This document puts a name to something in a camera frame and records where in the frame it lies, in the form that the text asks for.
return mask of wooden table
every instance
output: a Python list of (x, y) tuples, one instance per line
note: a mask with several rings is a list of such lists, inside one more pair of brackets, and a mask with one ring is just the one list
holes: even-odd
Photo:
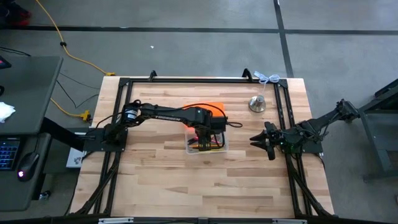
[[(93, 125), (112, 114), (119, 78), (104, 77)], [(288, 84), (295, 121), (310, 119), (303, 79), (291, 78)], [(228, 152), (199, 155), (185, 152), (182, 123), (150, 119), (130, 128), (119, 166), (112, 216), (293, 217), (283, 154), (276, 151), (276, 159), (269, 161), (266, 151), (249, 145), (249, 138), (264, 129), (264, 121), (279, 126), (273, 85), (266, 87), (266, 111), (250, 112), (249, 99), (261, 91), (260, 84), (135, 83), (131, 101), (140, 99), (143, 103), (170, 107), (219, 101), (224, 103), (229, 121), (243, 123), (243, 128), (227, 127)], [(282, 91), (281, 97), (285, 108)], [(84, 160), (71, 212), (78, 210), (97, 187), (103, 157), (103, 152), (96, 152)], [(304, 154), (303, 164), (308, 187), (333, 213), (321, 161), (312, 154)], [(299, 200), (304, 211), (301, 192)]]

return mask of white tissue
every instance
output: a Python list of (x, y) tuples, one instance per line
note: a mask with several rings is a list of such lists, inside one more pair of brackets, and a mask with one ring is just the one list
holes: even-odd
[(4, 121), (11, 116), (13, 112), (15, 112), (13, 106), (0, 102), (0, 123), (4, 123)]

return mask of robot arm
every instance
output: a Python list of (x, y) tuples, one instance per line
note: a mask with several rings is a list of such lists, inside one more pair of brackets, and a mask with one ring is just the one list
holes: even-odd
[(287, 154), (300, 153), (300, 148), (306, 142), (322, 141), (327, 134), (326, 130), (329, 124), (338, 120), (350, 122), (358, 117), (358, 110), (349, 101), (341, 100), (337, 102), (337, 106), (333, 111), (317, 119), (302, 121), (289, 129), (280, 130), (274, 124), (265, 122), (266, 129), (257, 136), (252, 137), (250, 140), (254, 142), (250, 144), (265, 149), (269, 160), (274, 160), (274, 148), (276, 146), (281, 146)]
[(177, 121), (189, 128), (195, 128), (201, 151), (210, 150), (209, 142), (212, 135), (224, 132), (227, 125), (227, 117), (213, 117), (210, 110), (201, 107), (169, 108), (150, 103), (141, 104), (139, 100), (136, 100), (123, 106), (116, 124), (105, 126), (103, 139), (108, 143), (115, 142), (121, 131), (138, 126), (147, 119)]

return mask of gray floor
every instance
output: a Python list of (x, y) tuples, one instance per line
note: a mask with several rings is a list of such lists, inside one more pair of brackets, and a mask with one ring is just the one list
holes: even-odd
[[(33, 24), (50, 24), (33, 1), (20, 0), (34, 13)], [(42, 3), (59, 25), (118, 27), (277, 28), (272, 0), (66, 0)], [(287, 29), (397, 30), (398, 1), (280, 0)], [(156, 32), (62, 32), (73, 55), (118, 75), (228, 76), (243, 68), (286, 77), (278, 34), (210, 34)], [(0, 30), (0, 45), (32, 55), (61, 55), (62, 72), (91, 86), (103, 75), (68, 58), (56, 32)], [(330, 111), (345, 98), (355, 106), (398, 78), (398, 36), (288, 35), (295, 77), (305, 79), (314, 117)], [(60, 76), (60, 83), (77, 102), (98, 93)], [(55, 98), (65, 109), (94, 112), (96, 99), (75, 109), (59, 87)], [(85, 126), (50, 104), (47, 116), (66, 127)], [(377, 170), (360, 121), (335, 123), (323, 142), (326, 176), (337, 215), (398, 223), (398, 181), (365, 184), (361, 177)], [(57, 174), (47, 184), (48, 202), (26, 212), (0, 213), (0, 219), (63, 215), (72, 196), (76, 174)]]

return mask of computer mouse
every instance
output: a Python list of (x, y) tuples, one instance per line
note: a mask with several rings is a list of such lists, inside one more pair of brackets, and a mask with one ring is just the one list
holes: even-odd
[(36, 152), (30, 152), (21, 159), (18, 164), (17, 176), (20, 181), (30, 180), (36, 169), (37, 161), (39, 160), (39, 155)]

